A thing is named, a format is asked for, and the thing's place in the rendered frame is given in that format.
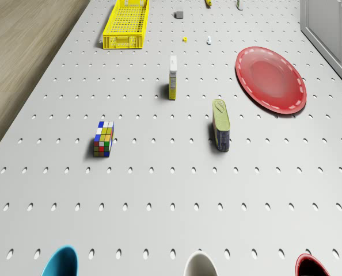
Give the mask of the yellow and white box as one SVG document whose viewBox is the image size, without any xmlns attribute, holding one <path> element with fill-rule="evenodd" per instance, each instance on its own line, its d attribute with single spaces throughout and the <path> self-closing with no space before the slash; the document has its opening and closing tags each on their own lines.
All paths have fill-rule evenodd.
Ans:
<svg viewBox="0 0 342 276">
<path fill-rule="evenodd" d="M 169 71 L 169 99 L 176 99 L 176 76 L 177 76 L 177 56 L 170 57 L 170 71 Z"/>
</svg>

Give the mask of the puzzle cube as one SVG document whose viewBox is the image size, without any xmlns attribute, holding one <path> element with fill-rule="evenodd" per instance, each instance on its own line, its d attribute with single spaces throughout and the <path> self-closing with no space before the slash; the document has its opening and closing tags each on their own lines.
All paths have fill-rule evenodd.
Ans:
<svg viewBox="0 0 342 276">
<path fill-rule="evenodd" d="M 113 121 L 100 121 L 93 142 L 94 157 L 108 157 L 111 151 L 114 133 Z"/>
</svg>

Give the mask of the flat-sided can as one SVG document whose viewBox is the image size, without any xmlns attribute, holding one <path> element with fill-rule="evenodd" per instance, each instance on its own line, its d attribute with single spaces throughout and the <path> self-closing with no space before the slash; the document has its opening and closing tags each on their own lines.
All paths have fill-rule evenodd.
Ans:
<svg viewBox="0 0 342 276">
<path fill-rule="evenodd" d="M 220 151 L 228 151 L 230 147 L 230 121 L 226 104 L 222 99 L 212 101 L 212 125 L 216 147 Z"/>
</svg>

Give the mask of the white cabinet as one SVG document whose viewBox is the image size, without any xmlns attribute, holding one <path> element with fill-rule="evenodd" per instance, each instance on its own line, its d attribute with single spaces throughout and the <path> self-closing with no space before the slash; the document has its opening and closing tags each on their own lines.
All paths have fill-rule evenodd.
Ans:
<svg viewBox="0 0 342 276">
<path fill-rule="evenodd" d="M 342 0 L 300 0 L 300 27 L 342 79 Z"/>
</svg>

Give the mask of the blue mug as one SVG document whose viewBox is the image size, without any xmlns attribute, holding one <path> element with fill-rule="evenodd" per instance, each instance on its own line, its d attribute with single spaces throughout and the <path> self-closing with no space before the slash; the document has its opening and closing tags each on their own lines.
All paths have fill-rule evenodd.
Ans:
<svg viewBox="0 0 342 276">
<path fill-rule="evenodd" d="M 63 246 L 51 256 L 41 276 L 77 276 L 77 274 L 77 253 L 72 246 Z"/>
</svg>

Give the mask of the red mug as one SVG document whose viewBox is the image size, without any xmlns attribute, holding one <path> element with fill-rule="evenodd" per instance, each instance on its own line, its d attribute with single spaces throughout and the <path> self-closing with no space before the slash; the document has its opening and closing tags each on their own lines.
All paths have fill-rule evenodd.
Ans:
<svg viewBox="0 0 342 276">
<path fill-rule="evenodd" d="M 301 254 L 296 261 L 295 276 L 330 276 L 330 274 L 314 256 Z"/>
</svg>

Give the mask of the yellow mug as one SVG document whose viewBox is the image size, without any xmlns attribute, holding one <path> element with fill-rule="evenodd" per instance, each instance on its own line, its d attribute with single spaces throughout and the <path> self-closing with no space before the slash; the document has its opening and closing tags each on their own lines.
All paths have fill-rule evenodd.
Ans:
<svg viewBox="0 0 342 276">
<path fill-rule="evenodd" d="M 197 250 L 188 258 L 183 276 L 218 276 L 218 272 L 212 259 Z"/>
</svg>

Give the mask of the red plate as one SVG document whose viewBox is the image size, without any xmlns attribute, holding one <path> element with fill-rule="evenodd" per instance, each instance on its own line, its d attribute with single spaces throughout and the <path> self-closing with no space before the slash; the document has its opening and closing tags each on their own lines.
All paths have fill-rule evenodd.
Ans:
<svg viewBox="0 0 342 276">
<path fill-rule="evenodd" d="M 263 107 L 293 114 L 306 104 L 306 88 L 284 57 L 263 47 L 248 47 L 237 56 L 235 70 L 245 91 Z"/>
</svg>

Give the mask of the yellow basket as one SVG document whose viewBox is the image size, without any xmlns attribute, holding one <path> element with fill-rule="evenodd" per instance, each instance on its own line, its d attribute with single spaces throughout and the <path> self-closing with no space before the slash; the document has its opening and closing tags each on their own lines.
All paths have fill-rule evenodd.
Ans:
<svg viewBox="0 0 342 276">
<path fill-rule="evenodd" d="M 117 0 L 102 33 L 104 49 L 143 48 L 149 0 Z"/>
</svg>

